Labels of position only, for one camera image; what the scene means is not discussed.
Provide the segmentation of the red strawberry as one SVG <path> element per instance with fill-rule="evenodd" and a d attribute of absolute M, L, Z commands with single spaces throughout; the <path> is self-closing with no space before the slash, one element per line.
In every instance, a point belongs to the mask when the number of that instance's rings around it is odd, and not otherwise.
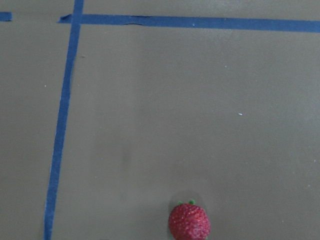
<path fill-rule="evenodd" d="M 168 229 L 174 240 L 207 240 L 211 222 L 194 200 L 179 202 L 170 212 Z"/>

